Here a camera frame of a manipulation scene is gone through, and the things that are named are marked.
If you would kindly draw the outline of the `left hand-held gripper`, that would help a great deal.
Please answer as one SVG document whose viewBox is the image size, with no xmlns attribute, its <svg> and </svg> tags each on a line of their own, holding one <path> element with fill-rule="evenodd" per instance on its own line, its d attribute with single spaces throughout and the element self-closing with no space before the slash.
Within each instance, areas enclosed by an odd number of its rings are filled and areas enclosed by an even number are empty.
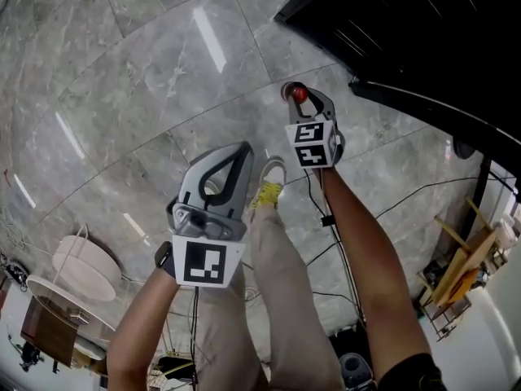
<svg viewBox="0 0 521 391">
<path fill-rule="evenodd" d="M 186 171 L 180 191 L 167 206 L 173 229 L 165 246 L 165 272 L 182 286 L 227 288 L 245 249 L 240 220 L 252 175 L 248 142 L 219 147 L 199 156 Z M 230 165 L 225 184 L 208 195 L 205 183 Z"/>
</svg>

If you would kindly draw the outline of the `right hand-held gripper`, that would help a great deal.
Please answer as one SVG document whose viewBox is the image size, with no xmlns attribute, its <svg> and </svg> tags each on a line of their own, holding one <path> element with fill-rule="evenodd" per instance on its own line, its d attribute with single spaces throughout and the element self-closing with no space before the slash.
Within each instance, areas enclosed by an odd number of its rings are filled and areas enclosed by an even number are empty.
<svg viewBox="0 0 521 391">
<path fill-rule="evenodd" d="M 303 117 L 300 105 L 306 101 L 306 91 L 291 90 L 287 95 L 291 123 L 286 126 L 287 138 L 299 167 L 332 168 L 341 159 L 345 147 L 345 137 L 336 124 L 335 105 L 321 91 L 308 86 L 306 90 L 316 113 Z"/>
</svg>

